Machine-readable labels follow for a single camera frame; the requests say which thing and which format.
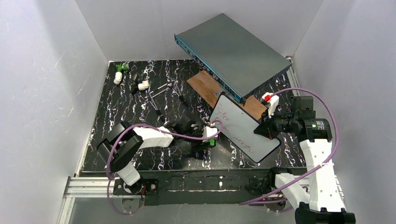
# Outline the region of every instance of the green object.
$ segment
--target green object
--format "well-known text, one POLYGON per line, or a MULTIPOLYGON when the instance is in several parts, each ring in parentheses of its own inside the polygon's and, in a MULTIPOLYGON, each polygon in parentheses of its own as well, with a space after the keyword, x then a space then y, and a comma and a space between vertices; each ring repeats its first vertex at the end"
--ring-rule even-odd
POLYGON ((203 144, 205 144, 207 142, 209 142, 212 147, 216 146, 216 140, 215 139, 209 139, 208 141, 204 142, 203 144))
POLYGON ((128 63, 125 63, 124 65, 117 64, 115 65, 117 68, 117 71, 122 72, 122 71, 128 71, 129 70, 129 65, 128 63))

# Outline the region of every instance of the black marbled surface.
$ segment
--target black marbled surface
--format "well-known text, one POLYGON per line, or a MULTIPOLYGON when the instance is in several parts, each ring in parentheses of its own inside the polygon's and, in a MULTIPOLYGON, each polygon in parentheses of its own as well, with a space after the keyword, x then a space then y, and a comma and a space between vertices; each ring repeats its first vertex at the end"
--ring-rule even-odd
MULTIPOLYGON (((97 156, 95 147, 105 133, 123 120, 130 124, 147 123, 153 126, 163 126, 154 108, 148 102, 148 92, 156 89, 170 80, 177 80, 178 86, 190 107, 186 108, 177 99, 172 90, 166 91, 155 98, 166 121, 179 119, 182 114, 190 112, 203 120, 208 120, 211 114, 209 105, 187 84, 187 80, 200 71, 199 65, 193 60, 142 61, 110 63, 107 77, 92 127, 82 172, 104 172, 105 163, 97 156), (129 63, 130 71, 124 73, 121 85, 113 83, 116 64, 129 63), (150 82, 150 89, 131 94, 130 78, 139 74, 142 79, 150 82)), ((259 98, 265 92, 275 92, 289 87, 286 75, 255 91, 259 98)), ((289 106, 286 95, 280 96, 280 105, 289 106)), ((296 139, 289 134, 281 134, 282 145, 261 163, 254 163, 243 154, 224 135, 220 135, 216 147, 202 152, 192 153, 191 146, 183 142, 171 148, 151 148, 140 150, 133 158, 138 170, 202 170, 202 169, 236 169, 236 168, 269 168, 273 166, 305 166, 301 149, 295 144, 296 139)))

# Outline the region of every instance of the wooden board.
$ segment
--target wooden board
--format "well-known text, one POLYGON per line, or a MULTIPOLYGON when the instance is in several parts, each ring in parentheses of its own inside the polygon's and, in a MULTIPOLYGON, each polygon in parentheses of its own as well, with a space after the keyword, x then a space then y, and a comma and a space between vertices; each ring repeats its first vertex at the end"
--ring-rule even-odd
MULTIPOLYGON (((188 79, 187 83, 190 84, 210 107, 214 108, 218 100, 215 93, 221 89, 221 86, 206 71, 200 71, 188 79)), ((256 120, 260 120, 261 114, 267 109, 254 96, 247 98, 244 106, 239 105, 256 120)))

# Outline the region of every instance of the white enclosure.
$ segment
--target white enclosure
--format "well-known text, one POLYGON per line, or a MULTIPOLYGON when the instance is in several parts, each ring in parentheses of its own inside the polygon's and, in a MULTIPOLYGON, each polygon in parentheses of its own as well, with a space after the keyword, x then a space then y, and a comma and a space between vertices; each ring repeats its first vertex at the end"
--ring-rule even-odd
POLYGON ((0 223, 55 223, 108 62, 74 1, 0 3, 0 223))
MULTIPOLYGON (((347 209, 358 223, 394 223, 394 0, 1 1, 0 223, 57 221, 109 60, 188 58, 173 34, 220 13, 283 56, 294 55, 300 87, 323 96, 336 117, 340 145, 333 161, 347 209)), ((318 102, 315 109, 328 118, 318 102)), ((126 218, 105 200, 83 202, 97 204, 98 221, 106 220, 101 215, 126 218)), ((216 209, 227 214, 228 207, 196 208, 200 216, 216 209)), ((161 209, 177 213, 181 207, 161 209)), ((250 217, 246 210, 240 215, 250 217)), ((264 221, 249 220, 256 218, 264 221)))
POLYGON ((294 62, 300 86, 336 118, 334 169, 347 208, 358 223, 395 223, 396 2, 325 0, 294 62))
POLYGON ((322 0, 76 0, 111 61, 185 59, 174 34, 225 13, 283 56, 293 55, 322 0))

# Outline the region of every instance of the red cap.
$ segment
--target red cap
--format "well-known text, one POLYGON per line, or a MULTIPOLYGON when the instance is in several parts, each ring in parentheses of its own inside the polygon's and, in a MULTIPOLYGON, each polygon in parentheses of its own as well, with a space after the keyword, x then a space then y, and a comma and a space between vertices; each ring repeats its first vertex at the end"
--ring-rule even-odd
POLYGON ((266 102, 268 102, 270 99, 271 99, 271 96, 270 96, 270 95, 267 95, 267 96, 264 97, 264 100, 265 100, 266 102))

